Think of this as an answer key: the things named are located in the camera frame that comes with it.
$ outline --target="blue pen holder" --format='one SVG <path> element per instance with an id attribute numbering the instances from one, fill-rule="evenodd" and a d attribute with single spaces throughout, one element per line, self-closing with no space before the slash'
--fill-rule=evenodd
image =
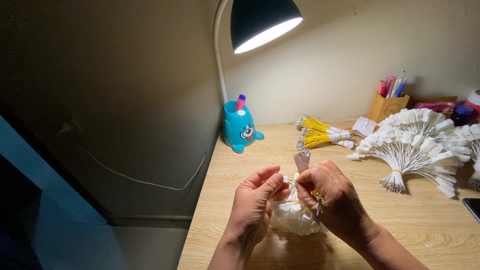
<path id="1" fill-rule="evenodd" d="M 234 111 L 236 105 L 236 101 L 230 101 L 223 106 L 223 138 L 233 151 L 243 153 L 246 146 L 251 145 L 255 140 L 263 140 L 265 136 L 255 130 L 253 118 L 247 106 Z"/>

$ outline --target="power cord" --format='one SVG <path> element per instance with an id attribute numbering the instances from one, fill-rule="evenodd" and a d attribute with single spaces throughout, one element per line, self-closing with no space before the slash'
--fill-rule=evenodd
<path id="1" fill-rule="evenodd" d="M 140 180 L 136 180 L 136 179 L 133 179 L 123 173 L 120 173 L 120 172 L 116 172 L 112 169 L 110 169 L 109 167 L 105 166 L 102 162 L 99 162 L 93 155 L 92 153 L 90 153 L 88 150 L 84 149 L 84 148 L 81 148 L 81 147 L 78 147 L 78 146 L 75 146 L 75 145 L 71 145 L 71 144 L 68 144 L 68 143 L 65 143 L 63 141 L 61 141 L 59 139 L 59 135 L 66 132 L 66 131 L 70 131 L 72 130 L 72 127 L 68 124 L 68 123 L 65 123 L 63 125 L 63 128 L 62 130 L 60 130 L 57 134 L 57 141 L 65 144 L 65 145 L 68 145 L 70 147 L 73 147 L 73 148 L 77 148 L 77 149 L 80 149 L 82 150 L 83 152 L 87 153 L 90 157 L 93 158 L 93 160 L 95 160 L 98 164 L 102 165 L 102 167 L 104 167 L 105 169 L 109 170 L 110 172 L 114 173 L 114 174 L 117 174 L 117 175 L 120 175 L 120 176 L 123 176 L 129 180 L 132 180 L 132 181 L 135 181 L 135 182 L 139 182 L 139 183 L 142 183 L 142 184 L 150 184 L 150 185 L 154 185 L 154 186 L 159 186 L 159 187 L 163 187 L 163 188 L 168 188 L 168 189 L 173 189 L 173 190 L 183 190 L 184 188 L 186 188 L 188 186 L 188 184 L 190 184 L 190 182 L 193 180 L 193 178 L 197 175 L 198 171 L 200 170 L 200 168 L 202 167 L 204 161 L 205 161 L 205 158 L 207 156 L 207 153 L 208 153 L 208 150 L 210 149 L 210 146 L 212 145 L 212 142 L 213 142 L 213 139 L 215 138 L 215 135 L 217 134 L 218 130 L 220 129 L 220 127 L 222 126 L 219 126 L 218 128 L 215 129 L 215 132 L 213 133 L 213 136 L 212 136 L 212 139 L 210 140 L 210 143 L 208 144 L 207 146 L 207 150 L 205 151 L 205 155 L 204 157 L 202 158 L 202 161 L 200 162 L 200 165 L 198 165 L 198 168 L 197 170 L 195 171 L 195 173 L 193 174 L 193 176 L 190 178 L 190 180 L 185 184 L 185 186 L 183 188 L 174 188 L 174 187 L 171 187 L 171 186 L 164 186 L 164 185 L 160 185 L 160 184 L 154 184 L 154 183 L 150 183 L 150 182 L 145 182 L 145 181 L 140 181 Z"/>

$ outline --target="smartphone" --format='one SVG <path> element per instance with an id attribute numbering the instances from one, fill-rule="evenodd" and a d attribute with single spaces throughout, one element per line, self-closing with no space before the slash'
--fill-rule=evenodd
<path id="1" fill-rule="evenodd" d="M 480 223 L 480 199 L 464 198 L 462 202 Z"/>

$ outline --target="lamp shade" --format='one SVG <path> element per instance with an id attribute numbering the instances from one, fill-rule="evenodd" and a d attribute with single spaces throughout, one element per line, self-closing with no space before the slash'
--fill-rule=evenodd
<path id="1" fill-rule="evenodd" d="M 234 0 L 230 34 L 235 53 L 251 50 L 303 20 L 293 0 Z"/>

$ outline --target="desk lamp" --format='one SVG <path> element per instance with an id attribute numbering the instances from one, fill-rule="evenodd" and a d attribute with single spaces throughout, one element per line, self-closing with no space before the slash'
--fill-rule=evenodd
<path id="1" fill-rule="evenodd" d="M 247 106 L 235 111 L 235 101 L 228 101 L 218 50 L 220 18 L 228 0 L 220 0 L 215 13 L 213 51 L 223 98 L 225 143 L 237 153 L 264 135 L 255 130 Z M 242 53 L 271 41 L 303 20 L 293 0 L 234 0 L 230 17 L 230 35 L 234 53 Z"/>

